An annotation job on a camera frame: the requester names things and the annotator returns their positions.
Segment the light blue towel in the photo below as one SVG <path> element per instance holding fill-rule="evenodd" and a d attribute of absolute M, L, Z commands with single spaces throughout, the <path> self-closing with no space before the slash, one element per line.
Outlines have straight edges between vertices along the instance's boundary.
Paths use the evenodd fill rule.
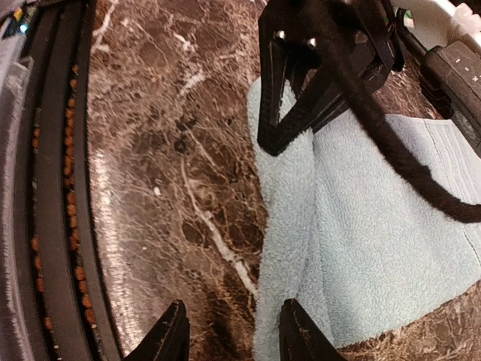
<path fill-rule="evenodd" d="M 433 209 L 347 111 L 279 156 L 256 148 L 268 209 L 253 336 L 278 360 L 294 298 L 353 360 L 480 358 L 480 226 Z"/>

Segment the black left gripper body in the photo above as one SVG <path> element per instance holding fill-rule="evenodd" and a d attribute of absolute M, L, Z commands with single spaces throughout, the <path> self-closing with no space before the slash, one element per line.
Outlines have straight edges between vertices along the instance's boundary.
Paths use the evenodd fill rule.
<path fill-rule="evenodd" d="M 405 63 L 391 1 L 269 1 L 259 18 L 262 86 L 300 93 L 311 69 L 336 71 L 340 59 L 356 71 L 376 62 L 385 71 Z"/>

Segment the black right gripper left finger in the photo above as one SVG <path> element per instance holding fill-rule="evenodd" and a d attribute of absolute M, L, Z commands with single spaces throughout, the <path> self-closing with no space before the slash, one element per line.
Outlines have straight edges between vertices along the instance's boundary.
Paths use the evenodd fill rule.
<path fill-rule="evenodd" d="M 189 360 L 190 324 L 186 307 L 174 300 L 124 361 Z"/>

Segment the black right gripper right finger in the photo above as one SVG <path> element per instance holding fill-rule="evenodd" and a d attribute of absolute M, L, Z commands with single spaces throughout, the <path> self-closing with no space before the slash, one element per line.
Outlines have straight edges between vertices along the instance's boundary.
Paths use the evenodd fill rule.
<path fill-rule="evenodd" d="M 281 361 L 346 361 L 296 299 L 287 299 L 280 312 Z"/>

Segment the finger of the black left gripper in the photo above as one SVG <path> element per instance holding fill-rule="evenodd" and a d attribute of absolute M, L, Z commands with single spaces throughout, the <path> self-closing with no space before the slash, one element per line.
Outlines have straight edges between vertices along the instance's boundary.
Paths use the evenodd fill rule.
<path fill-rule="evenodd" d="M 304 44 L 261 38 L 257 142 L 280 155 L 298 135 L 314 132 L 346 110 L 334 71 Z"/>

